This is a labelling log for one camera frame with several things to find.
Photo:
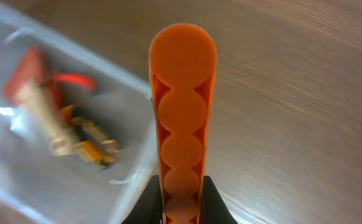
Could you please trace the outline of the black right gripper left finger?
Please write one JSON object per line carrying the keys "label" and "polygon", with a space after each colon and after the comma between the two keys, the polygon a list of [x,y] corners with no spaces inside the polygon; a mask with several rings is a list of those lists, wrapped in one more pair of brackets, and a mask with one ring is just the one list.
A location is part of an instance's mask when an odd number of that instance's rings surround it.
{"label": "black right gripper left finger", "polygon": [[162,199],[159,175],[152,175],[135,206],[121,224],[161,224]]}

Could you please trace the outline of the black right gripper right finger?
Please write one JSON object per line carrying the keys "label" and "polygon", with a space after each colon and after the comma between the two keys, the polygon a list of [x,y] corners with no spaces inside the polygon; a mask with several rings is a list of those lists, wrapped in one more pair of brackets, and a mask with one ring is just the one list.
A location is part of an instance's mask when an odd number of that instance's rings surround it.
{"label": "black right gripper right finger", "polygon": [[212,179],[205,175],[201,194],[200,224],[237,224]]}

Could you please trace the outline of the orange perforated bar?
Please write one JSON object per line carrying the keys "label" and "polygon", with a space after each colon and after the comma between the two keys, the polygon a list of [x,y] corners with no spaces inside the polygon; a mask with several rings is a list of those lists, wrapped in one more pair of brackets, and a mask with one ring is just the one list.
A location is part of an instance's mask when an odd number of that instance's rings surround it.
{"label": "orange perforated bar", "polygon": [[199,223],[216,59],[213,39],[194,24],[165,27],[150,45],[163,223]]}

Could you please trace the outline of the red handled cutting pliers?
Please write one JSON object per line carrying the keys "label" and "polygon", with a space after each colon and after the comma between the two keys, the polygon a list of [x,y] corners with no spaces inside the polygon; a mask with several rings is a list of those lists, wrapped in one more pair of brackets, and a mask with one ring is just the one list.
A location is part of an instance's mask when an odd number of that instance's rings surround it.
{"label": "red handled cutting pliers", "polygon": [[53,73],[42,85],[48,89],[49,96],[52,98],[57,109],[62,108],[63,96],[60,85],[63,83],[76,85],[89,92],[97,89],[95,81],[81,73]]}

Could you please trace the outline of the orange scraper wooden handle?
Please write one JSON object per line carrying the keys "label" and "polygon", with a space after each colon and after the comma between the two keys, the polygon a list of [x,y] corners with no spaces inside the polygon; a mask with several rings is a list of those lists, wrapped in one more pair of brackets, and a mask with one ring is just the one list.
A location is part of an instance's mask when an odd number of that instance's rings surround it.
{"label": "orange scraper wooden handle", "polygon": [[47,73],[40,49],[29,47],[4,84],[2,94],[38,121],[53,155],[66,156],[74,152],[77,138],[59,116],[47,86]]}

